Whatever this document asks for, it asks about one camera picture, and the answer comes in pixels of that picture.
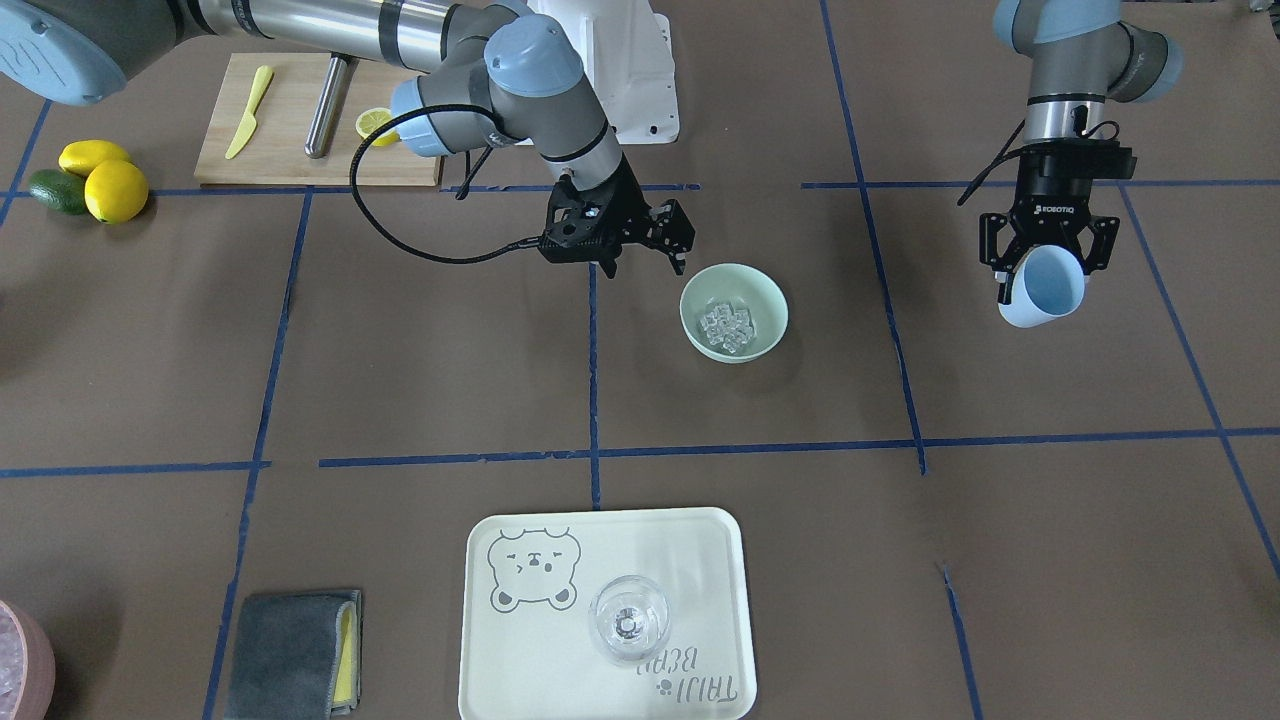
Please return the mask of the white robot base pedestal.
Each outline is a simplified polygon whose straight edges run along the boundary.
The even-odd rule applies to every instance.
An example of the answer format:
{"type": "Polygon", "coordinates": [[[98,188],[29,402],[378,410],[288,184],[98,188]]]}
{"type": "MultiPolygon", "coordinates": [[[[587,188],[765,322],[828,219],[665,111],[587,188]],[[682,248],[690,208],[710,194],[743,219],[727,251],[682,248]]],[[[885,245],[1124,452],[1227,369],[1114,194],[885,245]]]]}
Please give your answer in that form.
{"type": "Polygon", "coordinates": [[[672,143],[681,120],[671,26],[649,1],[531,1],[559,22],[623,145],[672,143]]]}

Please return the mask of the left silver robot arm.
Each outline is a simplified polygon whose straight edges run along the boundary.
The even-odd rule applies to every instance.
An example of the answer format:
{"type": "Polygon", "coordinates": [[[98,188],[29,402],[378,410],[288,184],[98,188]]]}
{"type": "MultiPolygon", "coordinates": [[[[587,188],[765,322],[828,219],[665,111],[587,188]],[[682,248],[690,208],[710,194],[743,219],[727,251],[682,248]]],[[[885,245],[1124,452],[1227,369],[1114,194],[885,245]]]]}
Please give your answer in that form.
{"type": "Polygon", "coordinates": [[[1073,314],[1111,259],[1120,222],[1091,210],[1096,181],[1128,181],[1137,160],[1105,104],[1149,102],[1184,55],[1123,19],[1117,1],[1002,1],[997,37],[1032,63],[1027,114],[992,160],[1018,161],[1011,208],[979,219],[979,259],[1004,319],[1030,328],[1073,314]]]}

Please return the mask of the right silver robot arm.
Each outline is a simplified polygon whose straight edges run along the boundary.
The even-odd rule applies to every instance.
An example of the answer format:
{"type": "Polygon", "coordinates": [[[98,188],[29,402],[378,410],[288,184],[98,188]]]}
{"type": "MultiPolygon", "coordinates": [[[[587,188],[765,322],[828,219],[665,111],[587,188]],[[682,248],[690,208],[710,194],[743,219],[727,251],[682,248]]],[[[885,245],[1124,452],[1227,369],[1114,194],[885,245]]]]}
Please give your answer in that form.
{"type": "Polygon", "coordinates": [[[625,156],[680,132],[669,26],[646,1],[5,1],[3,73],[91,105],[202,35],[411,70],[383,132],[421,158],[529,143],[553,174],[544,231],[521,249],[613,277],[639,243],[684,273],[691,222],[675,200],[650,205],[625,156]]]}

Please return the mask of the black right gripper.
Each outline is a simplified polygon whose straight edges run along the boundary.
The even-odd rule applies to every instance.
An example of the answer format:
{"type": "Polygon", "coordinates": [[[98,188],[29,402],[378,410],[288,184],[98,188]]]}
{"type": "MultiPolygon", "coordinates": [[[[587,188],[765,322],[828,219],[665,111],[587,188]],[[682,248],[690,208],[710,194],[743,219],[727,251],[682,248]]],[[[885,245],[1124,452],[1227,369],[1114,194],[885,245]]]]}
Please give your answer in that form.
{"type": "Polygon", "coordinates": [[[676,275],[684,275],[695,236],[680,202],[671,199],[652,208],[630,163],[622,160],[591,190],[579,190],[567,174],[556,182],[538,251],[549,263],[594,263],[612,279],[623,246],[645,241],[668,259],[676,275]]]}

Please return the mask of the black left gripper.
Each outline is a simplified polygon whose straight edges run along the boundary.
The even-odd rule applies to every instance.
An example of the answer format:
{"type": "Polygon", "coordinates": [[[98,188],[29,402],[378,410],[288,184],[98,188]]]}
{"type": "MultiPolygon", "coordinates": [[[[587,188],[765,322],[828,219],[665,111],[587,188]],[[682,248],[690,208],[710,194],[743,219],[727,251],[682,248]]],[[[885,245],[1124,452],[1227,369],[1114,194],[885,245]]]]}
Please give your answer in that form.
{"type": "Polygon", "coordinates": [[[1051,140],[1006,150],[978,174],[1018,159],[1014,201],[1006,213],[980,215],[980,263],[993,273],[997,302],[1012,302],[1018,264],[1036,246],[1069,250],[1080,261],[1085,284],[1105,270],[1114,252],[1120,220],[1089,209],[1094,181],[1126,181],[1137,168],[1132,149],[1116,140],[1051,140]]]}

